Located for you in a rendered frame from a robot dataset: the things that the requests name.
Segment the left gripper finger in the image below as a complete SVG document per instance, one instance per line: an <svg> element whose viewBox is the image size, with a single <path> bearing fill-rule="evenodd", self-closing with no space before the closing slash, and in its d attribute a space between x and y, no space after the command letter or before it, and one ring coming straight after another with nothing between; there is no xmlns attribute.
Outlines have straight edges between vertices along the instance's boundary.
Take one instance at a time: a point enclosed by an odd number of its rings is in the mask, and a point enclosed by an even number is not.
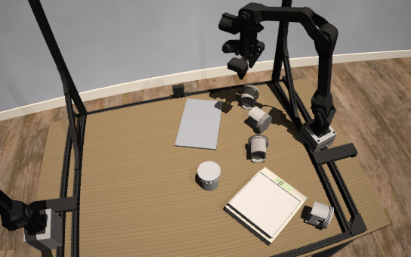
<svg viewBox="0 0 411 257"><path fill-rule="evenodd" d="M249 60L249 68L252 68L255 64L255 62L257 61L257 59L260 57L262 52L258 51L257 54L250 60Z"/></svg>
<svg viewBox="0 0 411 257"><path fill-rule="evenodd" d="M249 68L248 68L248 69L249 69ZM248 71L248 69L247 69L247 71ZM247 71L245 71L245 73L244 73L244 74L237 73L237 74L238 74L239 79L243 80L243 77L244 77L244 75L246 74L246 72L247 72Z"/></svg>

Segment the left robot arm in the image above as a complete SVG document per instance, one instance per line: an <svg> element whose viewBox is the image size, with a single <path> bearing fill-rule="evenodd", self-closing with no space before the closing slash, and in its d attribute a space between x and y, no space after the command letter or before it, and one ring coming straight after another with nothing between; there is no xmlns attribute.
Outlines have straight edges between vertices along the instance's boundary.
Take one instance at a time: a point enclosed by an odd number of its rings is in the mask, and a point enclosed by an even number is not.
<svg viewBox="0 0 411 257"><path fill-rule="evenodd" d="M257 34L264 29L260 24L262 21L300 23L314 40L315 49L319 56L318 86L311 98L311 109L315 122L311 123L309 127L317 137L321 138L327 135L331 132L329 126L336 112L332 102L330 85L332 54L338 38L337 28L309 7L268 7L254 2L241 8L238 16L227 12L223 13L218 28L234 35L240 33L240 39L244 42L255 42Z"/></svg>

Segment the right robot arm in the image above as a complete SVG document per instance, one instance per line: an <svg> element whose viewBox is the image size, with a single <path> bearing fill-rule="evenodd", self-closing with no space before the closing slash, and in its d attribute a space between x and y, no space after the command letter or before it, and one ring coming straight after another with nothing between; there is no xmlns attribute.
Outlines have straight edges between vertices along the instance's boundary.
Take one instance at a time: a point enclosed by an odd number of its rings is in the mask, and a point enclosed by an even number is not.
<svg viewBox="0 0 411 257"><path fill-rule="evenodd" d="M22 201L12 200L1 190L0 215L2 226L7 228L8 231L14 231L23 226L28 229L27 234L29 236L45 233L46 214L41 214L41 216L34 202L25 204Z"/></svg>

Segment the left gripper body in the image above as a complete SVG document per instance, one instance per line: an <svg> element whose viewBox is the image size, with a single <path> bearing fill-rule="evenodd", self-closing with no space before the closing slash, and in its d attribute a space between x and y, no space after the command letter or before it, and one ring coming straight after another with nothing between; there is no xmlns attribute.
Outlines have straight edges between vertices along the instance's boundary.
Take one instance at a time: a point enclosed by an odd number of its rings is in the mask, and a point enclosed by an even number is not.
<svg viewBox="0 0 411 257"><path fill-rule="evenodd" d="M260 52L264 50L265 44L258 40L255 42L244 42L241 39L237 42L239 44L239 54L242 56L240 59L237 57L232 58L227 63L227 68L229 70L235 71L237 73L244 74L247 71L249 64L246 62L250 58L253 58L260 49Z"/></svg>

